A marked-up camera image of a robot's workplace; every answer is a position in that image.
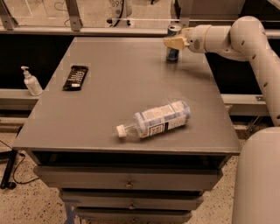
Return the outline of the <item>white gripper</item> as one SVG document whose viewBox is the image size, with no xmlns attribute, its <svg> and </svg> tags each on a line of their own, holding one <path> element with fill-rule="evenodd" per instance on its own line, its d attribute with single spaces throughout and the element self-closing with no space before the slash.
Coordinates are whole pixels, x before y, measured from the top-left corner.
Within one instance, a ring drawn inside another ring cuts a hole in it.
<svg viewBox="0 0 280 224">
<path fill-rule="evenodd" d="M 166 37 L 164 38 L 164 45 L 176 50 L 184 50 L 187 47 L 193 53 L 205 53 L 207 51 L 205 43 L 209 29 L 210 25 L 183 28 L 181 33 L 184 33 L 185 37 Z"/>
</svg>

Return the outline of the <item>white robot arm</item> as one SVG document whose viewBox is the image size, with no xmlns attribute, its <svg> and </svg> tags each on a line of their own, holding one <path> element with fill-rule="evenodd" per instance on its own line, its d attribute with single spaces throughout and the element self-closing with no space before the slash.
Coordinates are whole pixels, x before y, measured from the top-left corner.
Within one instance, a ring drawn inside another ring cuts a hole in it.
<svg viewBox="0 0 280 224">
<path fill-rule="evenodd" d="M 280 59 L 262 23 L 246 16 L 230 26 L 198 25 L 164 38 L 164 44 L 251 65 L 273 126 L 256 132 L 241 150 L 232 224 L 280 224 Z"/>
</svg>

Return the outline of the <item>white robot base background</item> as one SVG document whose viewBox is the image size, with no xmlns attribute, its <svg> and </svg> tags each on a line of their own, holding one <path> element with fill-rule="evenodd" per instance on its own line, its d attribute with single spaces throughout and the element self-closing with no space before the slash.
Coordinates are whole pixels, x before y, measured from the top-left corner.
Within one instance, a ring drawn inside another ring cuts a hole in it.
<svg viewBox="0 0 280 224">
<path fill-rule="evenodd" d="M 131 0 L 109 0 L 111 17 L 107 23 L 111 27 L 129 27 L 129 16 L 132 14 Z"/>
</svg>

